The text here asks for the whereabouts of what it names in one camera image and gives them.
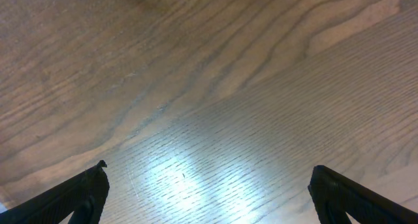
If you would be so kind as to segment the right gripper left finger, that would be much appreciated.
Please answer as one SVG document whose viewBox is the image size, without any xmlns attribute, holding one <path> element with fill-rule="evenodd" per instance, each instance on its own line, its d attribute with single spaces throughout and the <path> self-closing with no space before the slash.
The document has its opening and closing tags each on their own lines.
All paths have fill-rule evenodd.
<svg viewBox="0 0 418 224">
<path fill-rule="evenodd" d="M 98 224 L 110 184 L 104 172 L 105 161 L 77 174 L 40 195 L 1 213 L 1 223 Z"/>
</svg>

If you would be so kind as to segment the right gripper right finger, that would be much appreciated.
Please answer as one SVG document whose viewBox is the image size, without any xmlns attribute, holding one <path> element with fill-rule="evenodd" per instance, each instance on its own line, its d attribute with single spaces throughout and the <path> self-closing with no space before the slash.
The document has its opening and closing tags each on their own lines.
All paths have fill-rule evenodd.
<svg viewBox="0 0 418 224">
<path fill-rule="evenodd" d="M 320 223 L 417 223 L 413 212 L 324 166 L 308 186 Z"/>
</svg>

